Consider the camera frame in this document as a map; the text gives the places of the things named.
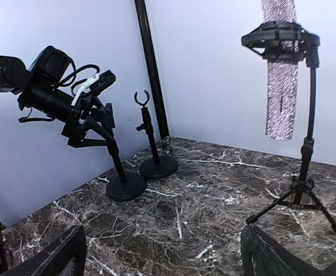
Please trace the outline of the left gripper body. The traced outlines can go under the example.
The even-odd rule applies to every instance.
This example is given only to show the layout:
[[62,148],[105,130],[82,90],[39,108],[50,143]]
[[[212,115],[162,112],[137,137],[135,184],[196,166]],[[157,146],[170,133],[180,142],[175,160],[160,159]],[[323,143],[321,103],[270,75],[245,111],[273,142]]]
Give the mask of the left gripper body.
[[81,98],[71,106],[62,135],[68,138],[68,145],[74,148],[107,147],[107,132],[101,125],[101,111],[106,104],[95,96]]

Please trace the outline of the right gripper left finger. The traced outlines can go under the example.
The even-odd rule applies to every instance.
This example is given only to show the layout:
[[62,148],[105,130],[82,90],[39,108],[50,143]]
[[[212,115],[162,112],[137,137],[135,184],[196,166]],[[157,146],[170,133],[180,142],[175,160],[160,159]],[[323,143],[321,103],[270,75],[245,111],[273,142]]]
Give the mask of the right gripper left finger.
[[83,275],[87,255],[82,225],[74,225],[32,258],[3,275]]

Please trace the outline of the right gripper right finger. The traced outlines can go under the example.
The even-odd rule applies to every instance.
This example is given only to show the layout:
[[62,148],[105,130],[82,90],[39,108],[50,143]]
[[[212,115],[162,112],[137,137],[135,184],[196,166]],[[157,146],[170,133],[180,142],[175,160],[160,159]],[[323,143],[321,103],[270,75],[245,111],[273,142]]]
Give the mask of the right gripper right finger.
[[323,275],[253,224],[241,232],[240,253],[244,275]]

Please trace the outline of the black round-base stand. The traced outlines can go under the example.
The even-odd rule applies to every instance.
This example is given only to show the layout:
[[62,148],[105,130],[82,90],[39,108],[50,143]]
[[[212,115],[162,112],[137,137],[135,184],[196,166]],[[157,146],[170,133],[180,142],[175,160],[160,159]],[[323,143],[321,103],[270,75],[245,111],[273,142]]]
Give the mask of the black round-base stand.
[[147,185],[140,174],[124,171],[119,157],[119,148],[113,133],[115,124],[111,103],[107,103],[101,111],[101,125],[107,132],[107,148],[117,172],[117,176],[106,187],[107,196],[117,202],[132,201],[143,194]]
[[136,127],[137,131],[145,130],[148,137],[152,157],[143,161],[139,167],[140,174],[148,179],[166,178],[178,169],[178,162],[175,158],[169,155],[159,155],[154,138],[154,129],[151,123],[150,112],[148,111],[147,104],[150,100],[148,91],[144,91],[147,99],[145,102],[138,101],[138,92],[134,93],[135,102],[140,105],[143,123]]

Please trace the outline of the silver glitter microphone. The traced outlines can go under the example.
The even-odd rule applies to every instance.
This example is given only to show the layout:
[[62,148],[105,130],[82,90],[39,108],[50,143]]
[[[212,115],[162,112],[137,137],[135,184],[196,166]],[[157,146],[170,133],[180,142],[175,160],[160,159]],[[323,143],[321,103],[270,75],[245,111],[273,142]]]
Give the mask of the silver glitter microphone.
[[[262,1],[261,4],[265,22],[296,22],[294,1]],[[265,135],[277,141],[288,141],[292,139],[295,124],[298,63],[269,60],[267,73]]]

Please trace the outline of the black tripod shock-mount stand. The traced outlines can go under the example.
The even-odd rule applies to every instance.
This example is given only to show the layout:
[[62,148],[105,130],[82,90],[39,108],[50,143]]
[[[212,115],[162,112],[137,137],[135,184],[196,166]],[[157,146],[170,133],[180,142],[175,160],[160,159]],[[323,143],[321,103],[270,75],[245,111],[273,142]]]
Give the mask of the black tripod shock-mount stand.
[[319,68],[318,47],[320,38],[304,30],[297,23],[285,21],[271,21],[261,24],[249,34],[241,38],[242,45],[254,50],[263,48],[257,54],[268,61],[286,61],[298,63],[306,61],[310,69],[310,107],[308,115],[307,135],[301,147],[301,169],[298,177],[292,177],[289,190],[273,203],[246,220],[246,224],[255,223],[261,216],[277,205],[287,206],[291,209],[321,210],[328,219],[336,233],[336,221],[314,194],[314,181],[307,178],[312,154],[314,152],[314,122],[316,108],[316,69]]

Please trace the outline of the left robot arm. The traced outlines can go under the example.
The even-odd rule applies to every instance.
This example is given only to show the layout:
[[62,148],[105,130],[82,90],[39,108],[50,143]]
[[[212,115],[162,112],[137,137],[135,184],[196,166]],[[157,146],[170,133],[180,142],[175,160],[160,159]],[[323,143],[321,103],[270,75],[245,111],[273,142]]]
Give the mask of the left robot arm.
[[21,110],[34,108],[46,121],[64,123],[62,135],[79,147],[114,147],[112,107],[98,96],[116,77],[99,66],[87,64],[64,76],[74,61],[61,50],[47,46],[29,68],[17,57],[0,56],[0,93],[18,95]]

